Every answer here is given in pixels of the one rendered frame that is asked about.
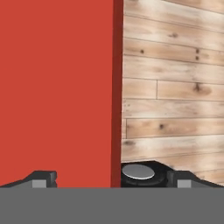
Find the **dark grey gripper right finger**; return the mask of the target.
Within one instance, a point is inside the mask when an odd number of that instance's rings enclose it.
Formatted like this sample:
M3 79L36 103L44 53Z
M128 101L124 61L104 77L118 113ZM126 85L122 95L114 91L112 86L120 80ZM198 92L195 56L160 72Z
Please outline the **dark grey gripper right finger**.
M168 171L167 179L167 186L172 188L222 188L222 185L198 178L190 171Z

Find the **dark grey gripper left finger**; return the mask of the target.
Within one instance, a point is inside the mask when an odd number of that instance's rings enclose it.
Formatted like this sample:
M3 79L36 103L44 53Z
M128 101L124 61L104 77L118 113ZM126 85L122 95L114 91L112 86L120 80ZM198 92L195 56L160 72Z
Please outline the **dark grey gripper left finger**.
M56 188L56 171L33 171L23 179L0 185L0 188Z

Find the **red counter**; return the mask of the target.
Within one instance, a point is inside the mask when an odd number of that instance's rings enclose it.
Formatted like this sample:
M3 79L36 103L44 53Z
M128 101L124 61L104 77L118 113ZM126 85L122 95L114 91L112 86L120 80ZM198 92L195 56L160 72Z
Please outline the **red counter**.
M123 0L0 0L0 185L118 187Z

